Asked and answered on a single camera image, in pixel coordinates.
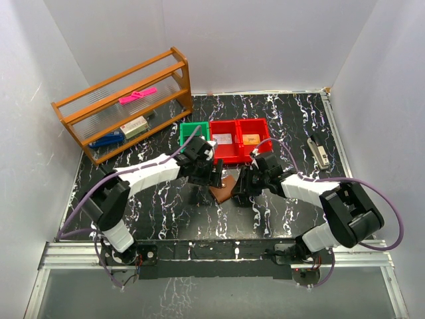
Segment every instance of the white label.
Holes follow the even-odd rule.
[[[213,134],[212,140],[217,141],[217,144],[233,144],[232,142],[232,134]]]

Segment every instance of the black wire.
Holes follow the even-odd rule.
[[[135,277],[135,276],[137,276],[137,274],[133,274],[133,275],[131,275],[130,277],[128,277],[128,279],[126,280],[126,282],[123,284],[123,286],[125,287],[126,286],[126,284],[133,278],[133,277]]]

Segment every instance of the metal frame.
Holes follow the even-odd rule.
[[[294,94],[294,93],[320,93],[325,112],[331,126],[331,131],[335,139],[335,143],[341,158],[344,172],[346,176],[352,177],[352,173],[349,167],[349,162],[345,154],[345,150],[339,135],[335,118],[333,116],[333,109],[329,102],[329,97],[324,90],[317,91],[255,91],[255,92],[228,92],[220,93],[220,95],[233,95],[233,94]],[[66,217],[67,208],[64,212],[64,218]],[[370,245],[386,245],[383,240],[370,240],[365,241]],[[335,252],[335,266],[336,267],[380,267],[382,276],[390,297],[396,319],[408,319],[408,312],[401,295],[400,288],[398,286],[397,279],[394,273],[394,265],[392,258],[388,252],[370,251],[362,246],[356,246],[352,249],[345,247],[337,247],[334,249]],[[291,265],[292,268],[306,268],[309,265]],[[112,270],[123,270],[133,269],[133,266],[111,266]],[[92,243],[75,243],[75,242],[63,242],[63,243],[48,243],[41,259],[39,273],[29,300],[27,311],[25,313],[25,319],[33,319],[38,316],[41,303],[43,301],[44,292],[46,290],[48,277],[50,270],[54,269],[93,269],[100,270],[101,266],[98,264],[98,258],[94,251],[94,245]]]

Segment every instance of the white item in bin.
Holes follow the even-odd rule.
[[[213,134],[212,140],[217,141],[217,144],[233,144],[232,142],[232,134],[226,133],[226,134]]]
[[[136,134],[148,129],[149,124],[143,116],[132,120],[120,127],[123,134],[126,136],[126,139],[132,138]]]

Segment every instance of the white wall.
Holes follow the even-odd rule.
[[[193,92],[331,86],[376,1],[44,0],[90,84],[176,46]]]
[[[331,91],[354,174],[402,212],[404,242],[391,255],[411,318],[425,313],[424,16],[422,0],[380,0]],[[396,220],[385,213],[393,241]]]
[[[42,0],[1,0],[0,317],[22,318],[80,150],[50,102],[87,86]]]

